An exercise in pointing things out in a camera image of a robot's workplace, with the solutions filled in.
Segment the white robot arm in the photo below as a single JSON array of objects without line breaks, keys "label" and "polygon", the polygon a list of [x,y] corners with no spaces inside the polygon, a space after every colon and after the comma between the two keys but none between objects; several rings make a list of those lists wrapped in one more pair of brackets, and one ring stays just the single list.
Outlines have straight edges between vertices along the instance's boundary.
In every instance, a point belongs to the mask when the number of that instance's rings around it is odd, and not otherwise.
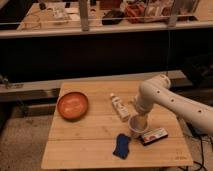
[{"label": "white robot arm", "polygon": [[170,86],[171,81],[166,75],[157,75],[141,82],[134,101],[135,110],[144,116],[153,109],[154,104],[158,104],[213,136],[213,107],[173,93],[169,90]]}]

